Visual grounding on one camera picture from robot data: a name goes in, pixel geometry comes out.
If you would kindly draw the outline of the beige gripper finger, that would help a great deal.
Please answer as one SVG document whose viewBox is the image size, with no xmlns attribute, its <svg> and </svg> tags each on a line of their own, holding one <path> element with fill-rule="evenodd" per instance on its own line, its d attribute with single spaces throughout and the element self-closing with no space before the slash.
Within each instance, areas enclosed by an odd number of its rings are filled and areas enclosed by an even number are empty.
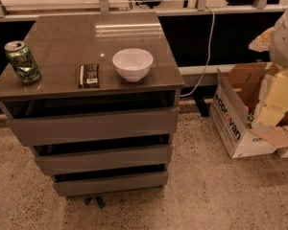
<svg viewBox="0 0 288 230">
<path fill-rule="evenodd" d="M 261 82 L 253 128 L 273 128 L 288 111 L 288 70 L 266 74 Z"/>
<path fill-rule="evenodd" d="M 256 52 L 265 52 L 269 50 L 270 42 L 271 42 L 271 35 L 274 28 L 271 27 L 264 31 L 262 34 L 257 36 L 250 44 L 249 49 Z"/>
</svg>

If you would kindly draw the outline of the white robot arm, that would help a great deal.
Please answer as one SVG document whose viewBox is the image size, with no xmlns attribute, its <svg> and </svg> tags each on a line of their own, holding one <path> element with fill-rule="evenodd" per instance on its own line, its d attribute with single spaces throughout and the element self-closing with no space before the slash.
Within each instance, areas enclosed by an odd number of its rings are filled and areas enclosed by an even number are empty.
<svg viewBox="0 0 288 230">
<path fill-rule="evenodd" d="M 276 127 L 288 111 L 288 10 L 272 28 L 254 39 L 249 48 L 268 51 L 270 61 L 280 67 L 273 77 L 269 74 L 264 77 L 252 121 L 253 129 Z"/>
</svg>

